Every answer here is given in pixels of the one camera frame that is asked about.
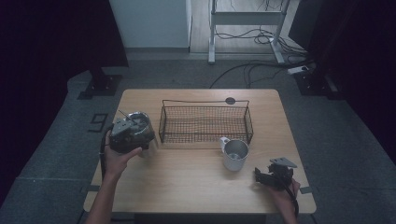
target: gray carpet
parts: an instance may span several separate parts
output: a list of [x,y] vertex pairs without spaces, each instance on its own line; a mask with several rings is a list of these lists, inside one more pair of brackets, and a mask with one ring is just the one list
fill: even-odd
[[[208,65],[206,60],[133,60],[129,69],[105,70],[109,75],[123,75],[115,96],[94,96],[91,100],[78,100],[90,74],[71,78],[64,106],[16,179],[1,208],[0,223],[83,223],[87,214],[82,213],[82,206],[102,137],[95,132],[101,128],[100,123],[92,122],[95,115],[97,120],[107,115],[106,127],[126,89],[208,89],[223,72],[247,62],[217,60],[215,65]],[[300,215],[299,221],[396,223],[396,167],[368,128],[345,101],[302,96],[286,71],[266,79],[278,70],[257,68],[251,80],[262,80],[250,88],[278,90],[285,107],[318,207],[312,216]],[[243,68],[233,70],[213,86],[245,87]],[[147,223],[163,220],[161,216],[141,218]],[[181,223],[175,218],[169,217],[169,222]],[[247,221],[235,217],[228,223]],[[249,219],[249,223],[262,222],[261,217]],[[282,221],[280,216],[271,215],[267,223]]]

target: metal cup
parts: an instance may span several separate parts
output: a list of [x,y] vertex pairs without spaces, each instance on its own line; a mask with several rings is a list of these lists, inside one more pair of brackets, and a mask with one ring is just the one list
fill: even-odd
[[241,140],[220,138],[224,166],[230,171],[242,169],[248,156],[248,145]]

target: black curtain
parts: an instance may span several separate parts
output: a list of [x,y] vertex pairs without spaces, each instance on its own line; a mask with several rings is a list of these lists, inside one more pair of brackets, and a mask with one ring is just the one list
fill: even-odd
[[290,28],[317,63],[311,86],[328,75],[394,162],[395,10],[391,0],[301,0]]
[[61,108],[67,80],[128,63],[107,0],[2,1],[0,25],[3,201]]

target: metal wire basket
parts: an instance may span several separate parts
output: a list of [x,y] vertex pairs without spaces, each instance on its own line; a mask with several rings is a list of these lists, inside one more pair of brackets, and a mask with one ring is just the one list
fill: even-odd
[[250,143],[253,126],[248,101],[163,100],[162,143],[217,142],[223,136]]

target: human hand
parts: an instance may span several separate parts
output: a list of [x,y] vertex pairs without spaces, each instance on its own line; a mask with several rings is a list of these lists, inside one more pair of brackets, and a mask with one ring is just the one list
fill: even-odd
[[[290,191],[294,194],[294,197],[297,197],[298,189],[301,184],[294,179],[291,180],[291,184],[289,185]],[[270,192],[276,208],[279,210],[282,215],[284,222],[286,224],[294,224],[297,223],[297,218],[294,215],[294,204],[291,201],[292,198],[286,192],[286,190],[277,190],[273,187],[265,186],[265,188]]]
[[108,131],[106,134],[105,141],[105,155],[106,155],[106,173],[105,179],[111,178],[118,180],[121,177],[122,172],[127,167],[128,160],[139,154],[142,151],[141,147],[135,148],[134,150],[120,154],[115,150],[110,148],[110,134],[111,131]]

